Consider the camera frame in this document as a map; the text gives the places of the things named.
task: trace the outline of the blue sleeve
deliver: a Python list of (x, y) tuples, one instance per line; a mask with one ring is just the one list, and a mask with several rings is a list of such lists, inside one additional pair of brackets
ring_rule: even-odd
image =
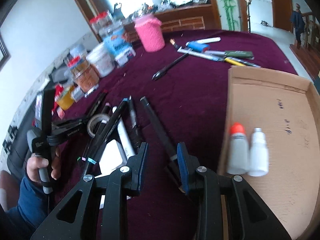
[(17, 228), (31, 237), (48, 215), (48, 196), (42, 187), (24, 176), (20, 185), (18, 206), (11, 208), (7, 214)]
[(298, 26), (297, 26), (297, 28), (301, 32), (303, 32), (304, 31), (304, 26), (305, 26), (305, 23), (304, 23), (303, 17), (302, 17), (302, 15), (300, 15), (300, 17), (298, 18)]
[(294, 23), (294, 12), (292, 12), (292, 14), (290, 16), (290, 22)]

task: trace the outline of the plastic jar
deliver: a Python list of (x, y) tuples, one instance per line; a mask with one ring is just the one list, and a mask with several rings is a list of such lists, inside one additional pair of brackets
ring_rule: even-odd
[(99, 77), (90, 64), (83, 58), (75, 57), (68, 63), (73, 76), (73, 81), (87, 93), (92, 87), (99, 83)]
[(114, 19), (109, 11), (102, 12), (95, 18), (90, 20), (90, 25), (96, 34), (99, 30), (114, 23)]
[(114, 61), (111, 59), (103, 42), (95, 47), (86, 59), (95, 68), (100, 78), (107, 76), (115, 68)]
[(83, 44), (78, 44), (77, 46), (75, 46), (70, 50), (70, 55), (72, 57), (77, 57), (77, 56), (82, 57), (82, 56), (87, 56), (88, 53)]
[(75, 102), (71, 97), (71, 93), (74, 89), (75, 87), (71, 86), (70, 88), (65, 89), (63, 91), (61, 97), (59, 98), (59, 101), (57, 102), (62, 110), (64, 111), (68, 110), (72, 106), (72, 104)]
[(104, 46), (114, 57), (117, 57), (129, 48), (132, 49), (131, 43), (127, 41), (126, 31), (120, 21), (101, 29), (99, 34), (103, 39)]

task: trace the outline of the white tube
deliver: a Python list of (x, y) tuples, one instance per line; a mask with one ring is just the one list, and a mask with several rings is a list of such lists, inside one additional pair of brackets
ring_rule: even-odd
[(192, 55), (192, 56), (201, 57), (201, 58), (205, 58), (205, 59), (209, 59), (209, 60), (213, 60), (214, 61), (214, 57), (213, 56), (206, 55), (206, 54), (203, 54), (203, 53), (200, 53), (200, 52), (195, 52), (195, 51), (187, 50), (187, 49), (183, 49), (183, 48), (179, 48), (177, 51), (180, 52), (180, 53), (189, 54), (189, 55)]
[(224, 51), (216, 51), (216, 50), (207, 50), (204, 53), (208, 55), (216, 55), (220, 57), (224, 57), (226, 55)]
[(269, 172), (269, 151), (266, 136), (261, 128), (255, 128), (250, 149), (250, 168), (248, 174), (254, 177), (264, 176)]
[(206, 44), (206, 43), (212, 43), (212, 42), (218, 42), (218, 41), (221, 41), (220, 37), (197, 40), (196, 42), (201, 44)]
[[(116, 109), (117, 109), (117, 107), (114, 106), (112, 108), (112, 112), (114, 113)], [(131, 156), (135, 156), (136, 154), (135, 154), (133, 147), (131, 145), (131, 142), (130, 142), (128, 133), (125, 129), (124, 123), (122, 121), (122, 118), (120, 118), (117, 129), (118, 129), (118, 134), (120, 137), (120, 141), (121, 141), (125, 156), (127, 157), (127, 160), (128, 160)]]

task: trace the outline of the yellow pen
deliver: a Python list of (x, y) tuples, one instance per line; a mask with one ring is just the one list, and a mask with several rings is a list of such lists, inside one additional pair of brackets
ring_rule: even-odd
[(229, 59), (229, 58), (225, 58), (224, 61), (228, 62), (228, 63), (230, 63), (232, 65), (236, 65), (236, 66), (245, 66), (245, 64), (242, 64), (240, 62), (237, 62), (237, 61)]

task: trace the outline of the blue coat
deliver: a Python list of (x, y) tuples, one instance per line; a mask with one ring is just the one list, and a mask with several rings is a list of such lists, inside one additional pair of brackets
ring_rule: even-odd
[(296, 32), (300, 32), (300, 33), (304, 32), (305, 23), (303, 21), (302, 14), (300, 12), (293, 11), (290, 17), (290, 21), (293, 23), (293, 26), (296, 29)]
[(48, 215), (48, 196), (42, 187), (24, 176), (20, 184), (18, 206), (8, 210), (7, 215), (19, 230), (19, 235), (29, 240)]

